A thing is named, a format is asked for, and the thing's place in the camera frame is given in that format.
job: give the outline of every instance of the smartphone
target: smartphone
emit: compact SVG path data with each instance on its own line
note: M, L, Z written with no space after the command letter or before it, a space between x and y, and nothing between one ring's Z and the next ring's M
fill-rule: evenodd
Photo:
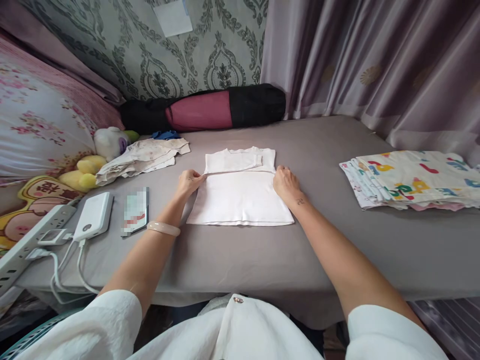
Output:
M122 238L144 228L149 222L149 187L129 192L123 206Z

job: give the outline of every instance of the folded clothes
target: folded clothes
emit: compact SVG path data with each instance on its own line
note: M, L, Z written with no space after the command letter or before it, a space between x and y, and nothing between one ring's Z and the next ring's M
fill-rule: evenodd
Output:
M480 208L480 174L456 154L393 151L340 164L362 209Z
M119 157L104 165L96 174L96 184L107 185L118 177L129 178L175 165L176 154L190 152L189 142L184 138L155 140L148 138L134 142Z
M294 219L273 187L275 150L251 147L205 155L206 180L187 224L282 226Z

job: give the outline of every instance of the electrical outlet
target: electrical outlet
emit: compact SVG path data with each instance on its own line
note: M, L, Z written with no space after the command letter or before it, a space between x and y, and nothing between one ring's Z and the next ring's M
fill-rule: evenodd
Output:
M70 205L57 205L27 232L5 256L0 258L0 297L31 263L26 260L38 241L49 230L61 228L77 211Z

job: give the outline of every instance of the pink and black bag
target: pink and black bag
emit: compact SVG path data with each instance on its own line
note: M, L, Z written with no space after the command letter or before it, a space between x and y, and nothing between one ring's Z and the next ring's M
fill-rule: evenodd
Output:
M267 83L174 99L129 100L120 107L125 128L140 135L262 126L280 121L284 113L284 92Z

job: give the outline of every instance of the hand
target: hand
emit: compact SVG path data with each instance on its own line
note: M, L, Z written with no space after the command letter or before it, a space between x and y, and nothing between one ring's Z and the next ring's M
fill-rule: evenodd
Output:
M200 175L195 170L185 170L178 177L176 193L181 197L188 198L199 188L200 184L203 183L206 178L206 175Z
M300 183L297 177L288 167L283 165L276 168L273 188L288 207L299 202L303 204L307 200L305 194L300 190Z

